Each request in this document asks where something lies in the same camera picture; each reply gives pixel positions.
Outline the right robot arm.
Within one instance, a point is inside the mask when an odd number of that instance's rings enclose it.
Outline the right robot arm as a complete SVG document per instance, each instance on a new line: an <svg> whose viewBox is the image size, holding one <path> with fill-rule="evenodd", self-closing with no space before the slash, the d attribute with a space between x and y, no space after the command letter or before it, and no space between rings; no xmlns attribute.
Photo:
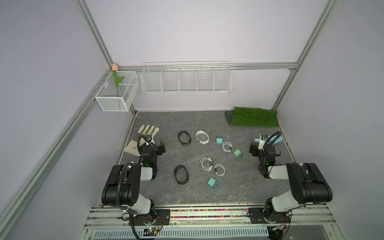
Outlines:
<svg viewBox="0 0 384 240"><path fill-rule="evenodd" d="M267 199L263 208L250 208L249 217L276 223L284 220L288 213L306 205L321 205L333 199L331 187L318 166L314 163L287 163L277 165L276 151L272 144L260 145L252 142L250 154L259 159L258 170L265 179L285 180L290 189L285 193Z"/></svg>

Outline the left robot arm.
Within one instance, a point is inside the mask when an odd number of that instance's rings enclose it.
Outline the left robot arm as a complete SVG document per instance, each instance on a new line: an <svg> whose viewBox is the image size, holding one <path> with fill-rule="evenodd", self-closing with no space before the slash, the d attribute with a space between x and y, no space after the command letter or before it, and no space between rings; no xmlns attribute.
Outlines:
<svg viewBox="0 0 384 240"><path fill-rule="evenodd" d="M132 218L154 221L156 207L152 200L140 194L140 184L154 180L158 173L158 156L166 152L163 141L139 146L139 162L114 165L102 191L102 204L117 207Z"/></svg>

